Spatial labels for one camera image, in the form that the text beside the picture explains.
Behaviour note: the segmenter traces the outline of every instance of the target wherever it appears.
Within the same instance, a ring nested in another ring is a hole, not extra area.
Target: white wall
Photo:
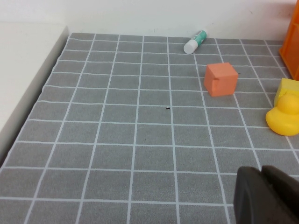
[[[296,0],[0,0],[0,21],[63,23],[70,32],[284,39]]]
[[[0,160],[40,94],[67,36],[61,25],[0,22]]]

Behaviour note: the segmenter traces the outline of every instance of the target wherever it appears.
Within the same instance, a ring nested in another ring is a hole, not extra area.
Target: orange foam cube
[[[208,64],[204,86],[212,97],[234,94],[238,81],[238,72],[230,63]]]

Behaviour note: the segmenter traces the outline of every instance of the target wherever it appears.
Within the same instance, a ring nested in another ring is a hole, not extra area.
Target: yellow rubber duck
[[[274,132],[284,136],[299,134],[299,97],[283,95],[277,106],[267,112],[266,121]]]

